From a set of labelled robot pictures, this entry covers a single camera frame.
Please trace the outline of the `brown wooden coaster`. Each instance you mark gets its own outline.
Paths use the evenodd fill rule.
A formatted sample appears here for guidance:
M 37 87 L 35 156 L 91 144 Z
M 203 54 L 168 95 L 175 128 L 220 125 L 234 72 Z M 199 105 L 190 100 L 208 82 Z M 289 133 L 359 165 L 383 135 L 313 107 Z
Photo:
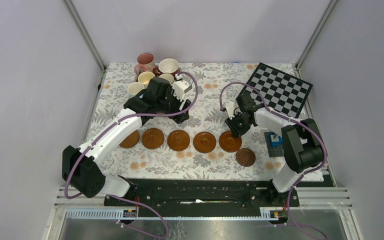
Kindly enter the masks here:
M 193 138 L 194 148 L 203 154 L 212 152 L 216 147 L 216 143 L 215 136 L 207 131 L 199 132 Z
M 124 149 L 133 148 L 140 140 L 140 133 L 138 130 L 132 132 L 129 136 L 127 136 L 119 146 Z
M 169 148 L 176 152 L 181 152 L 190 145 L 190 135 L 184 130 L 174 130 L 167 137 Z
M 242 146 L 242 139 L 235 137 L 231 131 L 223 132 L 218 142 L 221 149 L 228 153 L 237 152 Z
M 164 140 L 165 136 L 158 128 L 147 129 L 141 137 L 143 146 L 150 150 L 159 148 L 164 143 Z

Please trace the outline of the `dark walnut round coaster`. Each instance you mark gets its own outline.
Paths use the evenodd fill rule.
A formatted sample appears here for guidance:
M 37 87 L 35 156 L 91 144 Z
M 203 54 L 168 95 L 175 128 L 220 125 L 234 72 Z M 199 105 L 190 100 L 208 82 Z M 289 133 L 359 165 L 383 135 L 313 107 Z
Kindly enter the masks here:
M 256 161 L 255 153 L 249 148 L 241 148 L 235 154 L 236 161 L 243 167 L 250 167 Z

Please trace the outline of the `metal serving tray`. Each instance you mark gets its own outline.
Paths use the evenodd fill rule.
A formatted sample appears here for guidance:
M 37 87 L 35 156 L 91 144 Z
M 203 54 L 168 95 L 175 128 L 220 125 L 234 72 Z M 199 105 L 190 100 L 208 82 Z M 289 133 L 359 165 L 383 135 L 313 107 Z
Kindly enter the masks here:
M 144 90 L 129 100 L 124 105 L 136 113 L 172 115 L 170 118 L 177 122 L 189 119 L 187 107 L 191 101 L 185 99 L 185 93 L 192 89 L 190 83 L 184 80 L 169 82 L 159 76 L 153 77 Z

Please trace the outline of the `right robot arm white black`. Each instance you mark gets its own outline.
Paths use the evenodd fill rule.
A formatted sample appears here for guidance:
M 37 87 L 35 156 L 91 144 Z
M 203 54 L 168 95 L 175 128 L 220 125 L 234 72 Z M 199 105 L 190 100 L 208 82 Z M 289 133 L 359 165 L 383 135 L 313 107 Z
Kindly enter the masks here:
M 256 104 L 249 93 L 238 96 L 235 101 L 221 103 L 220 109 L 227 112 L 225 122 L 235 137 L 241 137 L 254 126 L 266 128 L 282 138 L 285 165 L 272 179 L 272 189 L 266 193 L 271 205 L 281 205 L 287 199 L 287 191 L 305 174 L 326 162 L 326 147 L 313 119 L 299 120 L 265 103 Z

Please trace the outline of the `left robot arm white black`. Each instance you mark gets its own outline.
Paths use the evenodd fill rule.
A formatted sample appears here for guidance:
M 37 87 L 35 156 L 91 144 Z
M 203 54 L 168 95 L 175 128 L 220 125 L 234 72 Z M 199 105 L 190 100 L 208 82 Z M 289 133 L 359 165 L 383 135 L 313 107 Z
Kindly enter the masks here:
M 154 77 L 147 88 L 130 97 L 119 114 L 96 136 L 78 147 L 62 152 L 62 179 L 87 198 L 114 195 L 124 206 L 132 204 L 135 192 L 127 180 L 101 171 L 108 156 L 129 135 L 154 117 L 167 117 L 180 124 L 189 118 L 193 101 L 185 98 L 192 85 L 185 80 L 170 84 Z

